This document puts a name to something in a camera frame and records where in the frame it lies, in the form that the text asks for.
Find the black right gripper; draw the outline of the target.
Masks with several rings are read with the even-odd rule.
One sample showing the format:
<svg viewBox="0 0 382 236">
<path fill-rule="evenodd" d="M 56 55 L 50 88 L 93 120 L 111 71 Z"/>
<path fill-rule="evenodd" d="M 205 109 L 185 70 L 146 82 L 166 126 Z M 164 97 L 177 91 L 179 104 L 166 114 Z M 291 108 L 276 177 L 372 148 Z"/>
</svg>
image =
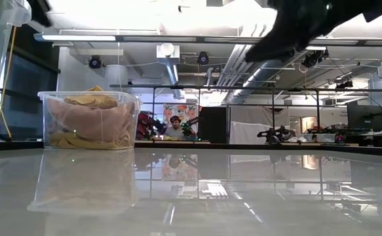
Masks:
<svg viewBox="0 0 382 236">
<path fill-rule="evenodd" d="M 245 54 L 246 62 L 285 61 L 294 49 L 329 34 L 339 25 L 362 15 L 366 22 L 382 16 L 382 0 L 272 0 L 277 11 L 272 30 Z"/>
</svg>

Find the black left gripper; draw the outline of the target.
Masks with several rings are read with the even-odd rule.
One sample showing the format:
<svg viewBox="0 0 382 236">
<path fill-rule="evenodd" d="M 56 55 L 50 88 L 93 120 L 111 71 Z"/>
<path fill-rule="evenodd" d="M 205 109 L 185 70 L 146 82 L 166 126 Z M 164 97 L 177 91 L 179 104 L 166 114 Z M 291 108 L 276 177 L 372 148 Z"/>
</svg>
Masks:
<svg viewBox="0 0 382 236">
<path fill-rule="evenodd" d="M 44 27 L 51 27 L 52 22 L 47 13 L 51 11 L 51 7 L 47 0 L 27 0 L 31 7 L 31 19 Z"/>
</svg>

